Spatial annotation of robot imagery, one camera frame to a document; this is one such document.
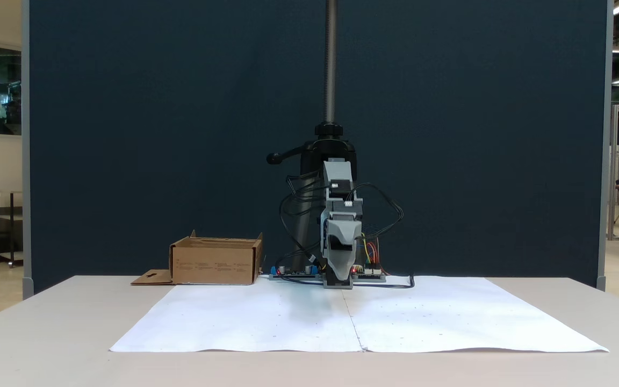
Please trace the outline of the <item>grey ribbed moving gripper finger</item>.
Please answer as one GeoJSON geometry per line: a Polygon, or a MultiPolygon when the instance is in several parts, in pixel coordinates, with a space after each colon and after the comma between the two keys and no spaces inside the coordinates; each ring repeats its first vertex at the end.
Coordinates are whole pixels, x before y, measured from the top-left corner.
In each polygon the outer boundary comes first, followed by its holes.
{"type": "Polygon", "coordinates": [[[325,260],[336,281],[351,279],[361,232],[361,221],[351,214],[336,214],[325,219],[325,260]]]}

